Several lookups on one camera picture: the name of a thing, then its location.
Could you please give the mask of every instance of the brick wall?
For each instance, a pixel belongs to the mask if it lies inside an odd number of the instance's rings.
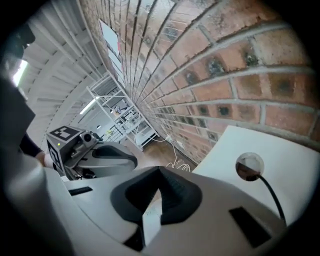
[[[259,1],[79,2],[106,66],[112,71],[99,19],[121,40],[131,99],[195,162],[228,125],[320,149],[310,61],[290,26]]]

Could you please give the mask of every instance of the white cable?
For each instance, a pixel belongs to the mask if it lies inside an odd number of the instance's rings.
[[[174,163],[170,162],[170,163],[168,163],[166,166],[168,166],[168,165],[171,164],[172,167],[175,168],[175,164],[176,164],[176,161],[177,161],[177,154],[176,154],[175,146],[172,144],[171,141],[169,141],[169,142],[171,143],[171,145],[172,145],[172,147],[173,147],[173,152],[174,152],[174,155],[175,155],[175,160],[174,160]]]
[[[136,130],[136,131],[137,131],[138,133],[144,135],[144,136],[147,136],[147,135],[145,135],[144,133],[142,133],[142,132],[140,132],[140,131],[138,131],[138,130]],[[165,142],[165,141],[166,141],[166,139],[164,139],[164,140],[156,140],[156,139],[154,139],[154,138],[151,138],[151,140],[153,140],[153,141],[155,141],[155,142]],[[168,142],[170,142],[170,144],[171,144],[172,147],[173,147],[173,152],[174,152],[174,155],[175,155],[175,160],[174,160],[173,163],[170,162],[170,163],[168,163],[166,166],[172,165],[172,167],[175,168],[175,164],[176,164],[176,161],[177,161],[176,149],[175,149],[175,146],[172,144],[171,141],[168,140]],[[190,169],[189,164],[184,163],[184,164],[180,165],[180,166],[178,167],[178,169],[179,169],[181,166],[184,166],[184,167],[182,168],[183,171],[186,170],[187,172],[191,172],[191,169]]]

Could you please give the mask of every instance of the power cord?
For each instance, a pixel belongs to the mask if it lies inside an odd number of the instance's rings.
[[[284,221],[284,224],[287,225],[287,222],[286,222],[286,217],[285,217],[285,213],[281,207],[281,204],[276,196],[276,193],[274,192],[274,190],[272,189],[272,187],[270,186],[270,184],[267,182],[267,180],[262,177],[260,174],[256,174],[256,176],[258,178],[260,178],[262,180],[262,182],[265,184],[265,186],[267,187],[267,189],[269,190],[274,202],[275,202],[275,205],[278,209],[278,212],[279,212],[279,215],[280,215],[280,218]]]
[[[137,132],[140,133],[140,134],[142,134],[142,135],[144,135],[144,136],[147,136],[146,134],[144,134],[144,133],[142,133],[142,132],[140,132],[140,131],[137,131]],[[151,138],[151,140],[153,140],[153,141],[155,141],[155,142],[165,142],[165,141],[167,141],[167,139],[157,140],[157,139],[154,139],[154,138]],[[175,159],[174,159],[174,162],[173,162],[173,163],[170,162],[170,163],[168,163],[166,166],[171,165],[173,168],[175,168],[175,164],[176,164],[176,162],[177,162],[176,149],[175,149],[175,146],[172,144],[171,141],[168,140],[168,142],[169,142],[169,143],[172,145],[172,147],[173,147],[173,152],[174,152]],[[189,165],[189,164],[184,163],[184,164],[180,165],[177,169],[180,169],[180,167],[182,167],[182,170],[183,170],[183,171],[191,172],[191,168],[190,168],[190,165]]]

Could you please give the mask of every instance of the metal shelving unit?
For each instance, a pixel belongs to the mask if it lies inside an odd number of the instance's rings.
[[[87,87],[87,90],[106,117],[112,120],[114,128],[119,130],[123,135],[117,137],[117,140],[126,137],[137,148],[143,151],[144,146],[154,137],[159,136],[159,134],[128,97],[122,86],[115,79],[113,80],[117,87],[110,92],[103,90],[104,77],[91,87]]]

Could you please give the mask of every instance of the person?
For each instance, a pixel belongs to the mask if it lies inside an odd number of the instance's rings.
[[[27,133],[22,138],[20,149],[24,154],[36,158],[43,167],[48,167],[57,171],[57,167],[52,161],[50,155],[46,154],[41,148],[39,148]]]

